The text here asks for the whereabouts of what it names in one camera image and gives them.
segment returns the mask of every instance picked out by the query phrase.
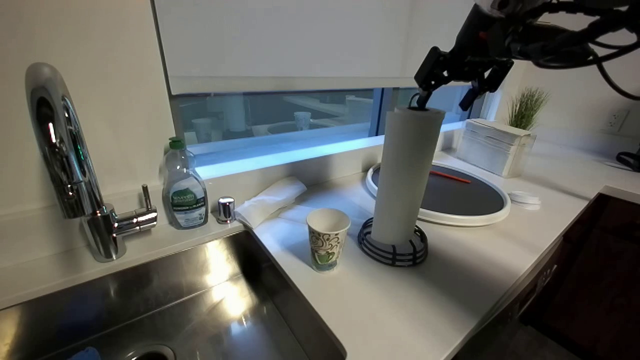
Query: paper towel roll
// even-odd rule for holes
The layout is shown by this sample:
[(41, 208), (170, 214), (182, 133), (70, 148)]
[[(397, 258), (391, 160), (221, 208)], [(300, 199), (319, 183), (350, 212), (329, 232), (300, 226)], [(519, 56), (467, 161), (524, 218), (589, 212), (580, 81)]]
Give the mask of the paper towel roll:
[(387, 113), (373, 240), (397, 245), (412, 238), (444, 115), (431, 108)]

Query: window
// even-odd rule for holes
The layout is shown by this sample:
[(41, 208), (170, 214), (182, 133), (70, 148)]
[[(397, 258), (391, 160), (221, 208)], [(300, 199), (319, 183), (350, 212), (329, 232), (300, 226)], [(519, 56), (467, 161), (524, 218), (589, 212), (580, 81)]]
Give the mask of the window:
[[(464, 121), (467, 85), (443, 86), (428, 106), (444, 124)], [(198, 166), (383, 135), (387, 111), (408, 106), (416, 88), (172, 95), (176, 133)]]

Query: faucet spout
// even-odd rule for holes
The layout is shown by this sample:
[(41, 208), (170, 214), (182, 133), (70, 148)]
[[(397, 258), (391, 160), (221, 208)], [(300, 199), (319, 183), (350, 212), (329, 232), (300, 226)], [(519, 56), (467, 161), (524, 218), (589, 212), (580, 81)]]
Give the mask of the faucet spout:
[(143, 185), (145, 207), (118, 216), (102, 200), (76, 107), (62, 75), (47, 63), (27, 68), (25, 89), (31, 125), (60, 210), (82, 218), (93, 257), (112, 261), (126, 252), (123, 236), (151, 229), (157, 210)]

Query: paper towel holder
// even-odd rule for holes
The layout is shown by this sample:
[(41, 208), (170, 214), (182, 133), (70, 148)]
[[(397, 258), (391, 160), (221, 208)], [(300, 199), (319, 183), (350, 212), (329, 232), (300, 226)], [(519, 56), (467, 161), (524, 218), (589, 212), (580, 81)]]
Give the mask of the paper towel holder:
[(408, 267), (424, 262), (429, 254), (427, 235), (416, 225), (413, 238), (398, 245), (380, 243), (371, 238), (373, 218), (362, 224), (358, 232), (358, 247), (371, 259), (389, 266)]

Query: faucet handle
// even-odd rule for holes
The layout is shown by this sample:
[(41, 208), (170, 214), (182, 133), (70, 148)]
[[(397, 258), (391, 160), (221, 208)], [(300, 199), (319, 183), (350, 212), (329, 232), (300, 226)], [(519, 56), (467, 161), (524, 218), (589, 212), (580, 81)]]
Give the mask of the faucet handle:
[(149, 195), (149, 187), (147, 184), (142, 184), (142, 197), (145, 199), (145, 208), (151, 210), (153, 205), (151, 205), (151, 195)]

